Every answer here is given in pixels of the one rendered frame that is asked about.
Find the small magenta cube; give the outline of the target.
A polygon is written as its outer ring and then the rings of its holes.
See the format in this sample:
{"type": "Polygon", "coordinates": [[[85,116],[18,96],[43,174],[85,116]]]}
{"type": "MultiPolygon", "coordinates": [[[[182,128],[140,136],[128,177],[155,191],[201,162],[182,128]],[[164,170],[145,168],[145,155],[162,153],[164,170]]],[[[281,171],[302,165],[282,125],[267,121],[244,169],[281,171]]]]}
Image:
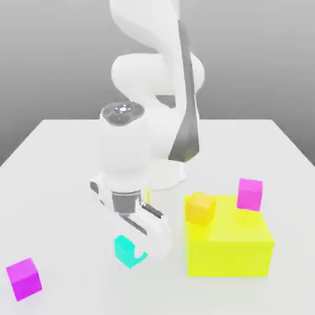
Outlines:
{"type": "Polygon", "coordinates": [[[32,258],[26,258],[6,268],[17,301],[42,290],[39,272],[32,258]]]}
{"type": "Polygon", "coordinates": [[[262,195],[262,181],[241,178],[239,180],[238,187],[237,208],[259,212],[261,207],[262,195]]]}

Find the large yellow box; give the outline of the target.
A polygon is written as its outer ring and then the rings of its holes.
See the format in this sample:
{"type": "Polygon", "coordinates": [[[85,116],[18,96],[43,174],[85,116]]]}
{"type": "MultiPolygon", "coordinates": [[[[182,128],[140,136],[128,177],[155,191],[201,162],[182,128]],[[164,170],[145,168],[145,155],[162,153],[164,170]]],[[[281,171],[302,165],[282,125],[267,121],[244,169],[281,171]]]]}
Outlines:
{"type": "Polygon", "coordinates": [[[217,198],[207,226],[185,221],[183,235],[189,277],[266,277],[274,239],[261,212],[236,207],[235,195],[217,198]]]}

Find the small orange cube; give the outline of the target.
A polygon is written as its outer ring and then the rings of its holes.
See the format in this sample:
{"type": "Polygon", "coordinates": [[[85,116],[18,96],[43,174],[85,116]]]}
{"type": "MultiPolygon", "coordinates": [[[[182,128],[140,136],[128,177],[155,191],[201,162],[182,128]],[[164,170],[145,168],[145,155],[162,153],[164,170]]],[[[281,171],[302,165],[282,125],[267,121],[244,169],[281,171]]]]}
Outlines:
{"type": "Polygon", "coordinates": [[[185,221],[207,226],[215,216],[217,198],[200,192],[186,195],[184,198],[185,221]]]}

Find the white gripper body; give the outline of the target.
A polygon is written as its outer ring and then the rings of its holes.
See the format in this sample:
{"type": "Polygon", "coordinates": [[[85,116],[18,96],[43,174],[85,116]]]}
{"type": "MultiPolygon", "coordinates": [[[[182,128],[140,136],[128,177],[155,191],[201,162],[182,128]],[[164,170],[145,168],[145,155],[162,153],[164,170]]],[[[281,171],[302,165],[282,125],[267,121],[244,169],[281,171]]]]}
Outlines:
{"type": "Polygon", "coordinates": [[[140,252],[146,252],[155,259],[168,256],[172,248],[172,232],[167,218],[161,218],[138,209],[127,217],[114,214],[113,228],[118,234],[130,239],[140,252]]]}

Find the small cyan cube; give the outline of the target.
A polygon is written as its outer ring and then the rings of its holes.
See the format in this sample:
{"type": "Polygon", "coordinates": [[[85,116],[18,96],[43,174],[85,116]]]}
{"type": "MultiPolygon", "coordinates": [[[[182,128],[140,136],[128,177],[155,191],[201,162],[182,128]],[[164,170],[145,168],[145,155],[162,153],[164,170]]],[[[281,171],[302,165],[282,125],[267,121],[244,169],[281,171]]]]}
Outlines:
{"type": "Polygon", "coordinates": [[[114,239],[114,252],[116,258],[126,267],[132,269],[148,256],[143,252],[139,257],[135,256],[135,244],[124,235],[119,235],[114,239]]]}

